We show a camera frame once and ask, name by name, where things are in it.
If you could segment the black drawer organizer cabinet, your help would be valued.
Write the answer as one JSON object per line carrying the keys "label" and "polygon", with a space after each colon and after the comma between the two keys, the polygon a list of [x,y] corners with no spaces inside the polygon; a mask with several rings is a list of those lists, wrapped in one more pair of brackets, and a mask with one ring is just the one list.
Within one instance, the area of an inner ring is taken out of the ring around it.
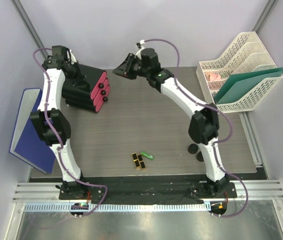
{"label": "black drawer organizer cabinet", "polygon": [[91,99],[91,91],[96,85],[99,77],[103,72],[103,69],[83,65],[79,63],[79,68],[84,75],[83,79],[69,79],[66,78],[62,87],[62,98],[65,99],[65,103],[70,106],[95,111],[93,99]]}

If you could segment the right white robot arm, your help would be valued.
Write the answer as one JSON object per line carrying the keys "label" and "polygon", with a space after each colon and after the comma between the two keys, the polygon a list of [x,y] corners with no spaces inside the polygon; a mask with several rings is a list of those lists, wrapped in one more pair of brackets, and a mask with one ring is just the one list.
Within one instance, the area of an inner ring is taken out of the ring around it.
{"label": "right white robot arm", "polygon": [[223,169],[217,144],[219,118],[213,110],[215,106],[195,97],[169,70],[162,68],[153,48],[144,48],[137,54],[129,53],[113,73],[129,80],[146,78],[152,88],[173,100],[189,116],[188,134],[202,154],[207,191],[214,198],[220,197],[226,190],[229,177]]}

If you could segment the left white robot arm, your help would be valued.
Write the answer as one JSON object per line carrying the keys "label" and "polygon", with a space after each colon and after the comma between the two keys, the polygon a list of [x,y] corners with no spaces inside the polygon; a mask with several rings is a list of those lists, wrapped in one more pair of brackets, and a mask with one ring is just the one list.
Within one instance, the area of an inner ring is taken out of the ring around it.
{"label": "left white robot arm", "polygon": [[36,58],[36,53],[41,49],[32,54],[43,71],[44,79],[39,106],[30,113],[30,120],[39,139],[53,152],[61,169],[62,184],[57,188],[81,200],[87,196],[88,187],[83,184],[83,174],[71,148],[71,125],[61,111],[62,88],[66,78],[77,77],[80,71],[69,48],[56,45],[49,50],[51,55],[42,64]]}

